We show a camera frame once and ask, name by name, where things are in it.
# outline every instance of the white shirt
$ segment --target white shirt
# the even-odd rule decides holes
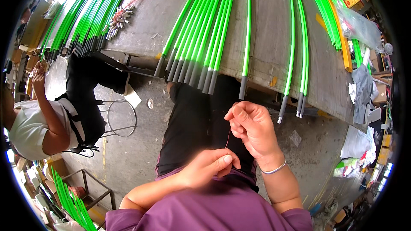
[[[49,103],[66,129],[67,134],[70,136],[70,145],[67,150],[77,147],[79,142],[77,141],[75,132],[70,127],[70,120],[65,110],[67,109],[72,116],[75,116],[77,115],[75,108],[67,99],[49,101]],[[14,104],[14,109],[20,109],[20,111],[9,132],[11,143],[18,153],[28,160],[47,158],[49,155],[43,152],[43,139],[49,130],[49,126],[47,125],[46,118],[40,109],[38,101],[18,102]],[[74,124],[79,131],[80,137],[84,141],[85,135],[81,122],[74,122]]]

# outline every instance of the silver bangle bracelet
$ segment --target silver bangle bracelet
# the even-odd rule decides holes
[[[287,163],[287,161],[284,159],[284,163],[280,167],[276,168],[275,170],[272,170],[272,171],[269,171],[269,172],[265,172],[264,170],[261,170],[261,172],[263,172],[264,174],[273,174],[273,173],[279,171],[280,169],[282,169],[285,166],[285,163]]]

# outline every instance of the concrete floor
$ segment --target concrete floor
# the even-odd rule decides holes
[[[122,55],[117,54],[113,57],[121,59]],[[65,92],[66,66],[67,59],[60,57],[50,67],[46,77],[46,95],[49,100]],[[157,156],[173,108],[163,80],[135,75],[131,76],[130,84],[142,100],[135,108],[137,127],[134,133],[126,138],[109,136],[100,139],[96,144],[100,147],[100,152],[92,158],[63,153],[70,173],[85,168],[115,192],[117,208],[121,199],[131,189],[154,180]],[[94,91],[97,100],[124,99],[101,85],[97,85]],[[149,99],[154,102],[152,110],[147,107]],[[111,110],[110,123],[113,129],[133,125],[129,107],[119,104],[112,106]],[[362,180],[361,175],[352,179],[332,177],[332,171],[340,161],[340,151],[348,129],[347,123],[313,116],[304,116],[300,119],[290,114],[285,115],[282,124],[278,125],[278,113],[271,113],[278,143],[300,184],[304,208],[310,209],[316,203],[323,206],[332,198],[339,202],[341,208],[360,195],[358,188]],[[294,130],[302,138],[299,146],[295,146],[290,140],[290,134]],[[121,132],[126,135],[129,130]],[[259,194],[268,200],[259,171],[257,177]],[[97,198],[105,192],[104,188],[91,178],[88,182],[93,197]],[[74,177],[70,183],[83,185],[81,175]],[[111,209],[109,197],[103,199],[101,205]]]

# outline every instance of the metal frame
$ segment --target metal frame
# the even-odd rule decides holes
[[[152,77],[152,78],[156,78],[156,79],[164,79],[164,71],[162,72],[162,74],[160,75],[160,77],[155,77],[154,76],[154,70],[148,70],[148,69],[141,69],[141,68],[137,68],[137,67],[133,67],[133,66],[129,66],[130,64],[130,59],[131,59],[131,54],[126,55],[127,56],[127,61],[126,64],[122,64],[117,62],[116,60],[112,59],[111,57],[101,53],[101,52],[94,52],[94,53],[90,53],[91,57],[95,57],[107,64],[110,64],[111,66],[119,69],[119,70],[123,70],[126,71],[128,73],[136,73],[136,74],[140,74],[140,75],[144,75],[144,76],[148,76],[148,77]]]
[[[111,103],[111,104],[109,105],[109,108],[108,108],[107,110],[101,110],[101,111],[100,111],[100,112],[104,112],[104,111],[107,112],[107,124],[109,125],[109,128],[110,128],[110,130],[104,131],[104,133],[113,132],[113,134],[106,135],[106,136],[112,136],[112,135],[121,136],[121,135],[119,135],[118,133],[116,133],[116,131],[118,131],[118,130],[124,130],[124,129],[126,129],[126,128],[132,127],[133,130],[132,130],[128,135],[126,135],[126,136],[121,136],[121,137],[128,137],[128,136],[130,136],[130,135],[136,130],[136,127],[137,127],[137,114],[136,114],[136,111],[134,110],[134,107],[130,104],[129,101],[123,100],[123,99],[117,99],[116,101],[101,101],[101,102],[102,102],[102,103],[105,103],[105,102]],[[111,106],[112,106],[114,103],[117,103],[117,102],[126,102],[128,105],[130,105],[131,110],[132,110],[133,113],[134,113],[134,126],[122,127],[122,128],[118,128],[118,129],[115,129],[115,130],[111,127],[110,119],[109,119],[109,112],[110,112]]]
[[[95,199],[92,203],[87,205],[87,207],[85,209],[86,210],[91,209],[94,205],[96,205],[98,202],[100,202],[104,197],[106,197],[108,194],[110,194],[111,208],[113,210],[115,210],[116,209],[116,200],[114,199],[114,192],[110,188],[108,188],[105,184],[103,184],[100,180],[98,180],[93,175],[91,175],[85,169],[80,169],[80,170],[78,170],[74,173],[71,173],[70,175],[68,175],[66,177],[63,177],[62,180],[64,181],[65,179],[67,179],[67,178],[69,178],[69,177],[71,177],[71,176],[73,176],[73,175],[75,175],[79,172],[82,172],[82,174],[83,174],[83,181],[84,181],[84,186],[85,186],[85,196],[89,195],[86,174],[89,175],[92,179],[94,179],[97,183],[99,183],[102,187],[107,189],[107,191],[105,193],[103,193],[101,196],[99,196],[97,199]]]

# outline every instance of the gray cloth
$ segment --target gray cloth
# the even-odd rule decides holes
[[[354,82],[357,83],[353,122],[363,124],[365,109],[372,93],[372,77],[363,64],[358,69],[353,70],[351,75]]]

